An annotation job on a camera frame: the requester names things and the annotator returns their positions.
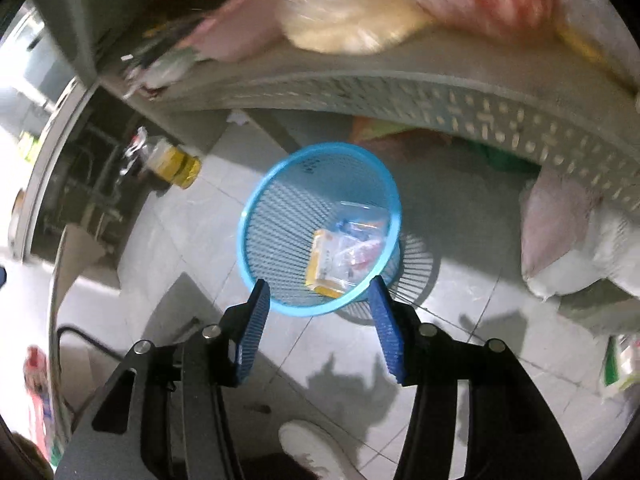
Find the shoe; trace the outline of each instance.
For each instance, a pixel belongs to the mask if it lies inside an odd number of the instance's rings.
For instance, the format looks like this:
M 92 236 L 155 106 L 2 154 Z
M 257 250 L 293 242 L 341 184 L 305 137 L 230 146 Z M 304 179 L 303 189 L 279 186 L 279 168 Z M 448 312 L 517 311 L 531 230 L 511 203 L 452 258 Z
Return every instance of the shoe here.
M 278 430 L 282 450 L 320 480 L 366 480 L 335 439 L 305 420 L 291 420 Z

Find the blue mesh trash can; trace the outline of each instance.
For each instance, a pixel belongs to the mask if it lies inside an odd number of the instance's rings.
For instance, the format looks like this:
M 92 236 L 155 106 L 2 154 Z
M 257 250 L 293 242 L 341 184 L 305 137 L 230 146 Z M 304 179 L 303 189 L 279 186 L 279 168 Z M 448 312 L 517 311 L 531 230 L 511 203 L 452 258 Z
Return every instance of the blue mesh trash can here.
M 314 232 L 336 205 L 355 202 L 389 211 L 385 245 L 369 275 L 337 299 L 305 286 Z M 317 316 L 366 299 L 370 280 L 389 285 L 400 267 L 402 213 L 398 188 L 374 155 L 342 142 L 316 144 L 277 164 L 249 199 L 238 227 L 238 266 L 251 290 L 259 278 L 271 288 L 271 307 L 289 316 Z

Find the screw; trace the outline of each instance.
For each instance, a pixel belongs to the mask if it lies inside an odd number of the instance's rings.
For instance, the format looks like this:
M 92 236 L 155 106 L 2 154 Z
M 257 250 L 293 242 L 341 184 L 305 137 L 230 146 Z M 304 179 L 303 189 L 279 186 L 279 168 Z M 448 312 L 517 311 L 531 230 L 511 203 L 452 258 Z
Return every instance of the screw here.
M 149 350 L 151 350 L 151 341 L 147 341 L 146 339 L 138 341 L 133 345 L 133 351 L 139 355 L 146 354 Z
M 491 350 L 492 352 L 496 352 L 497 354 L 499 354 L 500 352 L 504 352 L 507 348 L 507 345 L 504 344 L 504 342 L 500 341 L 499 339 L 491 339 L 491 341 L 489 341 L 489 350 Z
M 438 327 L 431 323 L 422 323 L 418 332 L 425 337 L 433 337 L 438 333 Z
M 204 339 L 215 339 L 222 334 L 222 329 L 218 325 L 209 325 L 202 329 Z

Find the yellow liquid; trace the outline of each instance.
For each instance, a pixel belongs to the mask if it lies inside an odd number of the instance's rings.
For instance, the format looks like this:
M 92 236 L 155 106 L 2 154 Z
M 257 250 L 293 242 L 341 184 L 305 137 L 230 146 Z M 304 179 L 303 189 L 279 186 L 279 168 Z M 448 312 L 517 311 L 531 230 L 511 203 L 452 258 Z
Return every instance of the yellow liquid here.
M 202 162 L 180 148 L 170 147 L 162 156 L 154 173 L 163 180 L 187 189 L 200 173 Z

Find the shelf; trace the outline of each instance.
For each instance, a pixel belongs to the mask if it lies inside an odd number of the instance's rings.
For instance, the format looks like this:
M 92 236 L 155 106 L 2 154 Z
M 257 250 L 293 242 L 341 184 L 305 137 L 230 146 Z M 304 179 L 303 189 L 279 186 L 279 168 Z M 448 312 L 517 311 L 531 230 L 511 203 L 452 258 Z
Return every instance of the shelf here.
M 126 91 L 119 57 L 139 37 L 125 35 L 101 63 L 111 91 Z M 198 63 L 148 104 L 169 115 L 292 108 L 414 124 L 551 164 L 640 208 L 635 96 L 561 43 L 511 48 L 437 29 L 375 56 L 327 56 L 282 41 L 243 62 Z

